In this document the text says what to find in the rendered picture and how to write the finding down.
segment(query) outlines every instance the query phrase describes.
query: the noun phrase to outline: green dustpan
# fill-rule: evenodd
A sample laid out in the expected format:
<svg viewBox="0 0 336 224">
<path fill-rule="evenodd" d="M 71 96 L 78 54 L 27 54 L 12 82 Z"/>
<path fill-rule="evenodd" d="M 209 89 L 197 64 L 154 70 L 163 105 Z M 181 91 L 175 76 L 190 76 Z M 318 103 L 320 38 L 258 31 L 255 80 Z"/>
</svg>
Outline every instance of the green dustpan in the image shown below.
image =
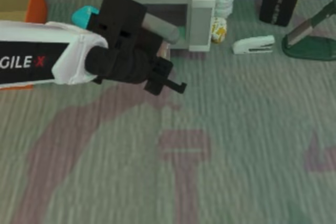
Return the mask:
<svg viewBox="0 0 336 224">
<path fill-rule="evenodd" d="M 336 40 L 309 36 L 322 21 L 336 13 L 336 0 L 326 5 L 282 40 L 284 53 L 292 58 L 308 60 L 336 60 Z"/>
</svg>

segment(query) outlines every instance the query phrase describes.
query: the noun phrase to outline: white stapler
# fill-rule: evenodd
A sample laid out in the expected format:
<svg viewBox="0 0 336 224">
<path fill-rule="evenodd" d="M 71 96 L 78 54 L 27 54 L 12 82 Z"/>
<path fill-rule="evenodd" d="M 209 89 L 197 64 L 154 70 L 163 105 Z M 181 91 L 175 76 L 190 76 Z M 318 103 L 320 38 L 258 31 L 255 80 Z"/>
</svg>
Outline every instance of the white stapler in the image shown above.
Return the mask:
<svg viewBox="0 0 336 224">
<path fill-rule="evenodd" d="M 272 52 L 272 46 L 275 43 L 273 35 L 252 37 L 236 41 L 232 48 L 236 55 L 261 54 Z"/>
</svg>

